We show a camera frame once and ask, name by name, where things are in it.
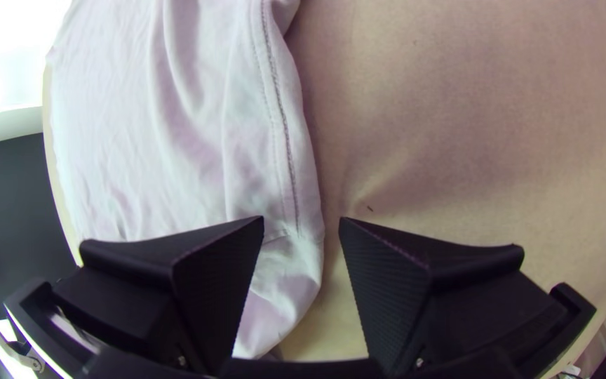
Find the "bright light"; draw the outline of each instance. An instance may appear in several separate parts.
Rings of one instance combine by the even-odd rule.
[[[19,361],[10,357],[4,349],[0,346],[0,361],[6,367],[6,370],[11,374],[14,379],[36,379],[34,370],[30,367],[23,366]]]
[[[0,320],[0,333],[1,336],[4,337],[4,340],[6,340],[7,342],[13,342],[18,340],[15,337],[15,331],[13,331],[11,322],[7,319]]]
[[[70,0],[0,0],[0,112],[41,105],[41,75]]]

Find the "white cloth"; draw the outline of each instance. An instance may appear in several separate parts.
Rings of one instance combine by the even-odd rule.
[[[47,56],[58,176],[81,239],[135,241],[252,215],[265,238],[234,356],[296,325],[323,221],[293,0],[83,0]]]

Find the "dark background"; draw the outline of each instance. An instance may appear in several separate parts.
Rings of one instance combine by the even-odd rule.
[[[75,270],[55,210],[42,134],[0,142],[0,319],[4,299],[32,277]]]

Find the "black pyramid-shaped pad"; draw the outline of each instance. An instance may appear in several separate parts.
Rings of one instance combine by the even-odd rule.
[[[263,240],[263,217],[139,242],[84,241],[86,268],[171,292],[209,373],[233,351]]]
[[[426,339],[418,323],[435,312],[435,294],[515,272],[523,261],[516,245],[462,246],[350,218],[339,235],[369,355],[390,375],[415,364]]]

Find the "white wall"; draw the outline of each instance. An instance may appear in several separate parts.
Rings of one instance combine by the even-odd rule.
[[[0,112],[0,141],[41,133],[41,107]]]
[[[69,0],[0,0],[0,141],[41,132],[41,78]]]

